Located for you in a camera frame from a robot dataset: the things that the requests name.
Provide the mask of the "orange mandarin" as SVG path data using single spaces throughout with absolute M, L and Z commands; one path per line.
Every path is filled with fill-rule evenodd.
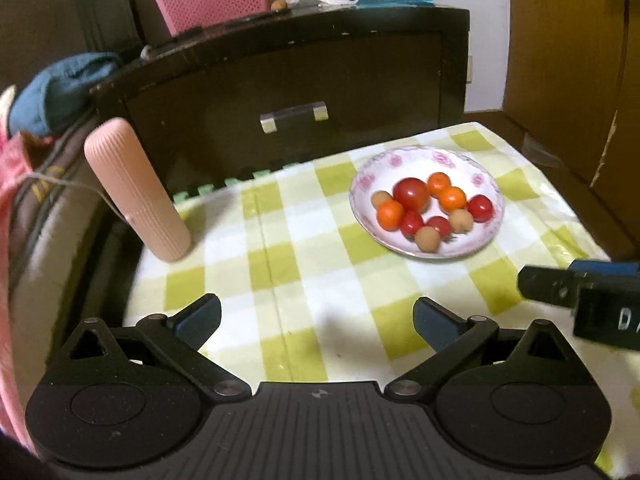
M 438 196 L 439 207 L 445 214 L 451 214 L 458 209 L 465 210 L 467 203 L 465 192 L 457 186 L 445 188 Z
M 405 209 L 397 200 L 386 200 L 376 210 L 376 221 L 386 232 L 395 232 L 399 229 Z
M 434 174 L 431 174 L 426 181 L 427 191 L 434 198 L 439 198 L 439 196 L 442 195 L 442 192 L 447 191 L 450 186 L 450 177 L 443 172 L 434 172 Z

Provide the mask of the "red cherry tomato with stem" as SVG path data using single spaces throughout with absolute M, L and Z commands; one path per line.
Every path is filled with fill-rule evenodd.
M 451 242 L 454 239 L 454 229 L 449 220 L 443 216 L 429 218 L 425 225 L 435 230 L 439 239 L 444 243 Z

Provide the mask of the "brown striped mattress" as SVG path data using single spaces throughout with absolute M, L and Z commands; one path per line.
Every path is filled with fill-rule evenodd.
M 14 197 L 9 244 L 9 308 L 18 393 L 27 400 L 61 344 L 92 237 L 107 210 L 84 144 L 99 125 L 88 114 L 66 130 Z

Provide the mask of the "pink ribbed cylindrical container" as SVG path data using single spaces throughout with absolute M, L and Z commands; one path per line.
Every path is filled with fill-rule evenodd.
M 186 224 L 160 183 L 134 128 L 112 118 L 87 136 L 85 158 L 131 229 L 162 261 L 175 262 L 191 249 Z

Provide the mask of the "green white checkered tablecloth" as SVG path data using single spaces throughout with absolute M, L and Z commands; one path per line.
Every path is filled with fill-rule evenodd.
M 252 385 L 389 382 L 431 353 L 412 325 L 421 296 L 503 326 L 548 318 L 570 334 L 567 311 L 522 299 L 518 271 L 602 260 L 605 252 L 544 174 L 476 122 L 409 143 L 461 152 L 497 180 L 503 225 L 478 254 L 427 262 L 375 243 L 348 203 L 352 178 L 378 152 L 370 146 L 182 202 L 192 252 L 171 264 L 141 256 L 125 323 L 174 313 L 212 292 L 221 300 L 221 326 L 203 351 Z

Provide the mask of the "blue cloth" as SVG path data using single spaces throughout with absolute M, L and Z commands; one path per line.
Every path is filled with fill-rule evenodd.
M 28 132 L 45 138 L 63 132 L 91 106 L 90 90 L 121 67 L 113 52 L 76 54 L 49 65 L 13 101 L 9 136 Z

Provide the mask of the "white floral porcelain plate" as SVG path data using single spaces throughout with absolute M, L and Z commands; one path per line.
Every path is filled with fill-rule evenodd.
M 459 259 L 484 248 L 498 234 L 506 206 L 496 180 L 478 162 L 417 145 L 367 160 L 348 200 L 372 240 L 426 260 Z

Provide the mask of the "large red tomato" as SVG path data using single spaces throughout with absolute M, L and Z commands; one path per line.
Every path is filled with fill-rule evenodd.
M 405 178 L 393 187 L 393 198 L 404 206 L 405 210 L 414 210 L 424 214 L 431 203 L 431 195 L 426 183 L 418 178 Z

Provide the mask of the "brown wooden door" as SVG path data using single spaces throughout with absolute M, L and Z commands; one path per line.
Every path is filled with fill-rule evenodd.
M 639 213 L 639 139 L 622 121 L 629 0 L 510 0 L 504 110 L 627 219 Z

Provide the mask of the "red cherry tomato elongated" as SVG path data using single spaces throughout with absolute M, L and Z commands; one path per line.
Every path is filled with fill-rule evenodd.
M 416 232 L 423 227 L 421 215 L 414 210 L 406 210 L 399 223 L 399 231 L 407 240 L 413 240 Z

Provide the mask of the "brown longan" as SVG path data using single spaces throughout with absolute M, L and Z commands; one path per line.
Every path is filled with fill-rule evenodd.
M 375 210 L 378 210 L 378 207 L 390 202 L 393 199 L 393 196 L 390 195 L 389 192 L 386 191 L 376 191 L 371 195 L 371 205 Z
M 416 231 L 414 242 L 421 252 L 434 254 L 438 252 L 442 238 L 439 232 L 432 226 L 422 226 L 422 228 Z
M 449 214 L 451 231 L 456 234 L 469 233 L 474 226 L 474 218 L 466 209 L 456 209 Z

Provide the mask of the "green foam mat edge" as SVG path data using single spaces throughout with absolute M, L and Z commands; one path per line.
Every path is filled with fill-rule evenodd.
M 295 166 L 298 166 L 298 162 L 290 162 L 289 164 L 286 164 L 281 168 L 277 168 L 275 170 L 270 170 L 270 169 L 257 170 L 250 174 L 250 176 L 248 177 L 248 180 L 255 180 L 255 179 L 260 179 L 262 177 L 267 177 L 270 174 L 273 174 L 274 172 L 285 170 L 288 168 L 293 168 Z M 223 188 L 233 188 L 235 185 L 239 185 L 243 182 L 245 182 L 245 179 L 227 178 L 226 180 L 224 180 L 224 183 L 222 185 L 216 185 L 213 183 L 202 184 L 197 186 L 196 188 L 192 188 L 191 191 L 182 191 L 174 194 L 173 196 L 171 196 L 171 200 L 175 205 L 178 205 L 185 202 L 186 200 L 190 200 L 190 198 L 206 196 L 208 194 L 212 194 L 215 191 L 222 190 Z

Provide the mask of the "dark wooden drawer cabinet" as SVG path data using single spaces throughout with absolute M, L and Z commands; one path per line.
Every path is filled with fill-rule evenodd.
M 469 38 L 469 12 L 446 6 L 285 11 L 184 34 L 93 96 L 176 194 L 455 124 Z M 319 101 L 325 122 L 262 132 L 262 114 Z

